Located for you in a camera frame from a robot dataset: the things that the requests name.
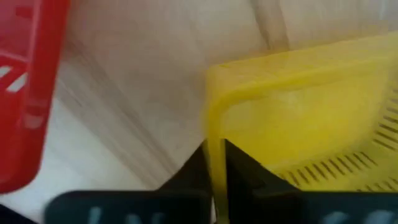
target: wood grain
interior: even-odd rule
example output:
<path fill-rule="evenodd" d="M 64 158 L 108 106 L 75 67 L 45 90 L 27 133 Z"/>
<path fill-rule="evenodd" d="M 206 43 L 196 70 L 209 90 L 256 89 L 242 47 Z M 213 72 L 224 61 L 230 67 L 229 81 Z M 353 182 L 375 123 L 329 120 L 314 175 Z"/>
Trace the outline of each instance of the wood grain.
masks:
<path fill-rule="evenodd" d="M 214 63 L 398 29 L 395 0 L 72 0 L 42 168 L 0 202 L 156 189 L 203 140 Z"/>

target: black plastic object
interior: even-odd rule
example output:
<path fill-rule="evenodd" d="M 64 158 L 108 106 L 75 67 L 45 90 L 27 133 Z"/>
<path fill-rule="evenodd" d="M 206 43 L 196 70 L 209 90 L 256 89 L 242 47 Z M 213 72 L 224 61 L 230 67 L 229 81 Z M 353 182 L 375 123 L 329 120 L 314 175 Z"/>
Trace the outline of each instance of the black plastic object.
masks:
<path fill-rule="evenodd" d="M 209 224 L 210 199 L 198 192 L 71 192 L 56 198 L 47 224 Z"/>
<path fill-rule="evenodd" d="M 211 185 L 199 148 L 159 190 L 70 192 L 53 200 L 46 224 L 209 224 Z"/>
<path fill-rule="evenodd" d="M 393 224 L 398 194 L 302 192 L 226 142 L 231 224 Z M 159 190 L 73 192 L 56 198 L 46 224 L 209 224 L 211 184 L 202 148 Z"/>

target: yellow basket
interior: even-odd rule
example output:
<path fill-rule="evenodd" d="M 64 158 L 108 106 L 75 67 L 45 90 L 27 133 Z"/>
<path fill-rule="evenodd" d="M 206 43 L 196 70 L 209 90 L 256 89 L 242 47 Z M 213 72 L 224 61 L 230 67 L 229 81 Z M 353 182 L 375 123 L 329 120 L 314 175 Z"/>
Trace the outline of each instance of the yellow basket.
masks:
<path fill-rule="evenodd" d="M 208 164 L 228 222 L 228 139 L 303 190 L 398 190 L 398 33 L 217 65 Z"/>

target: red basket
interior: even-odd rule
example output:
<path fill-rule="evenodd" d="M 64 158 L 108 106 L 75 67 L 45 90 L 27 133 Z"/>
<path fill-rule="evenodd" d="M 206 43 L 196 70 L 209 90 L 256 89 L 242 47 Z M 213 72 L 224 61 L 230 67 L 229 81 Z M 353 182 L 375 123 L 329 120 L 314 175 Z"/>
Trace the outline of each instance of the red basket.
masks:
<path fill-rule="evenodd" d="M 0 192 L 36 175 L 67 0 L 0 0 Z"/>

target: plastic crate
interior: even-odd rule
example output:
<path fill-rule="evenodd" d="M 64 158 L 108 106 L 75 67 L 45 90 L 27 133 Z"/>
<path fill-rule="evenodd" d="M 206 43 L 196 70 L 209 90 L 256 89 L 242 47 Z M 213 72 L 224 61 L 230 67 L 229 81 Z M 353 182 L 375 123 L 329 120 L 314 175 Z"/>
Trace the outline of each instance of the plastic crate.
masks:
<path fill-rule="evenodd" d="M 0 0 L 0 192 L 39 169 L 67 0 Z"/>
<path fill-rule="evenodd" d="M 212 67 L 207 151 L 220 223 L 222 139 L 302 190 L 397 191 L 397 54 L 390 33 Z"/>

